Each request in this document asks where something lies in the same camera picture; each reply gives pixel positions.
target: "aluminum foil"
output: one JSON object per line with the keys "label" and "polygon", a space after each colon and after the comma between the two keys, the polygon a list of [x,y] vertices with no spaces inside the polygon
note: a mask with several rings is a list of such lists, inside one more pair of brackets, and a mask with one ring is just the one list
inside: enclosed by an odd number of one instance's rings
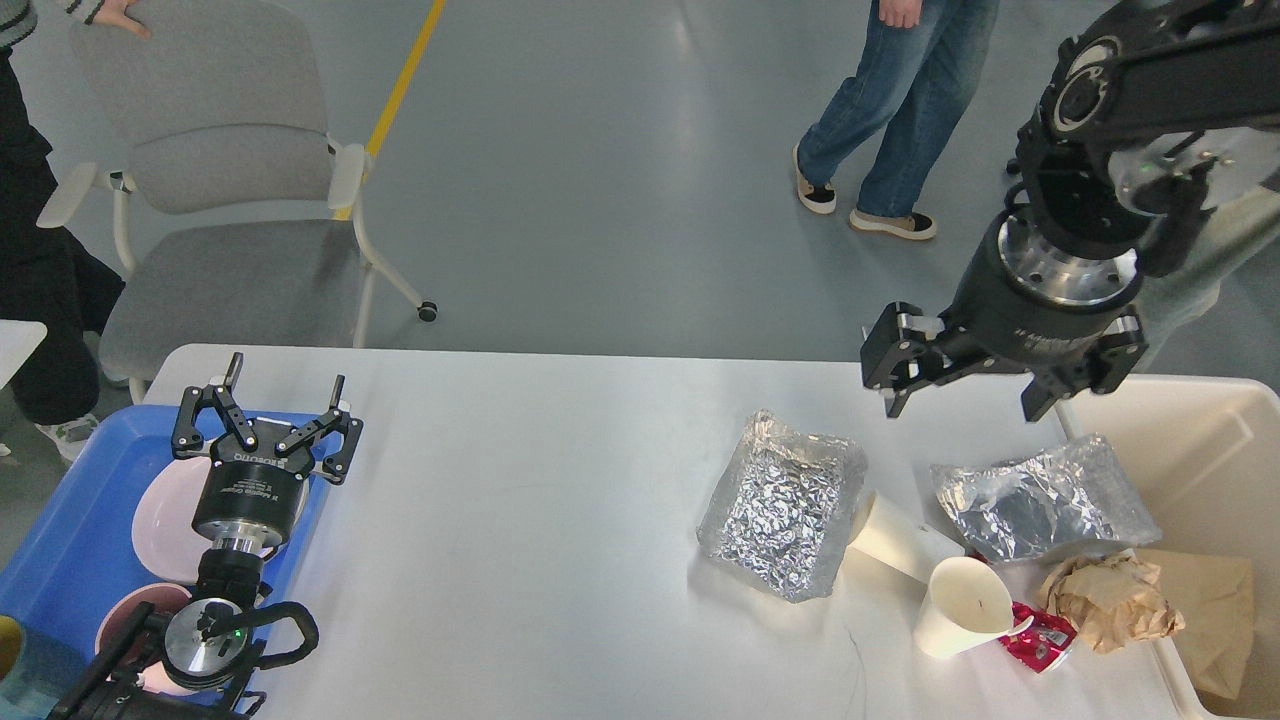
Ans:
{"label": "aluminum foil", "polygon": [[938,502],[988,560],[1103,555],[1160,539],[1102,436],[992,468],[933,466]]}
{"label": "aluminum foil", "polygon": [[753,415],[698,527],[713,560],[790,602],[831,594],[852,532],[867,454]]}

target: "blue tray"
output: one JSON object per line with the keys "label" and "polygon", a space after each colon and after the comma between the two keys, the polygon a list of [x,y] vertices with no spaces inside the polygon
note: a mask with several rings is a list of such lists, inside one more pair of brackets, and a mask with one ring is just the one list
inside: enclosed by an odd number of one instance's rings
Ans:
{"label": "blue tray", "polygon": [[[246,413],[294,425],[312,415]],[[83,657],[93,657],[93,638],[102,618],[129,592],[161,582],[133,552],[133,511],[151,480],[173,461],[169,437],[177,407],[137,405],[110,415],[93,432],[84,451],[67,471],[36,525],[0,573],[0,615],[59,639]],[[207,438],[225,433],[211,411],[196,428]],[[316,456],[337,447],[335,437],[315,448]],[[289,580],[324,507],[329,483],[312,477],[306,507],[292,539],[262,571],[275,592],[268,603],[287,597]],[[256,637],[266,638],[266,628]]]}

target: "white plate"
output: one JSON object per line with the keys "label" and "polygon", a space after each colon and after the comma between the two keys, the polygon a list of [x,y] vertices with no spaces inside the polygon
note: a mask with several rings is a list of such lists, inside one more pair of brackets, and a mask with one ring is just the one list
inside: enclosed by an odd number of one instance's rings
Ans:
{"label": "white plate", "polygon": [[200,556],[212,544],[191,529],[207,474],[207,457],[174,460],[138,501],[133,553],[152,575],[179,585],[196,584]]}

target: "person's leg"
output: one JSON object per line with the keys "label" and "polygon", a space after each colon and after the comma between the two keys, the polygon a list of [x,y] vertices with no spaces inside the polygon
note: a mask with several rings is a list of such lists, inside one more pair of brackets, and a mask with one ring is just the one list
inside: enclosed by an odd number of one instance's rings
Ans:
{"label": "person's leg", "polygon": [[884,129],[876,164],[863,181],[858,210],[882,218],[911,214],[924,178],[978,88],[998,0],[934,0],[942,13],[937,42]]}
{"label": "person's leg", "polygon": [[44,323],[47,331],[10,380],[22,415],[37,425],[59,425],[93,410],[97,364],[84,346],[69,246],[0,268],[0,316]]}
{"label": "person's leg", "polygon": [[1183,266],[1146,278],[1134,306],[1147,338],[1135,372],[1146,372],[1178,328],[1217,301],[1222,281],[1280,236],[1280,193],[1254,188],[1213,213]]}
{"label": "person's leg", "polygon": [[0,53],[0,318],[36,320],[47,334],[14,374],[24,418],[59,425],[97,402],[97,364],[83,332],[101,331],[123,282],[65,229],[36,218],[56,187],[49,143],[27,119],[9,53]]}
{"label": "person's leg", "polygon": [[924,3],[920,24],[902,29],[882,23],[879,3],[872,3],[856,74],[845,78],[800,140],[796,163],[810,183],[829,182],[840,163],[893,117],[936,41],[945,5]]}

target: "yellow floor line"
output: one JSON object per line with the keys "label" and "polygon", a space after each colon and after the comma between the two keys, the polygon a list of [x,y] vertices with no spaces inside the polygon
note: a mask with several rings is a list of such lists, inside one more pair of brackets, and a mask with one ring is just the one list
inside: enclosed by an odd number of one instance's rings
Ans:
{"label": "yellow floor line", "polygon": [[[374,135],[369,136],[369,143],[365,145],[365,150],[372,155],[378,156],[378,151],[383,149],[383,142],[387,141],[387,135],[392,129],[392,123],[396,122],[396,114],[399,113],[401,102],[404,100],[404,95],[408,92],[408,86],[413,82],[413,73],[417,72],[417,65],[422,60],[422,54],[426,53],[426,44],[431,41],[431,33],[435,32],[435,26],[440,22],[440,13],[444,12],[444,4],[447,0],[435,0],[431,4],[431,12],[426,15],[426,22],[422,23],[422,29],[417,32],[417,40],[413,41],[413,49],[408,51],[408,58],[404,59],[404,67],[401,68],[401,74],[396,78],[396,86],[392,87],[390,97],[387,99],[387,105],[383,106],[383,114],[378,118],[378,124],[374,126]],[[351,218],[351,210],[343,209],[333,214],[335,220],[346,220]]]}

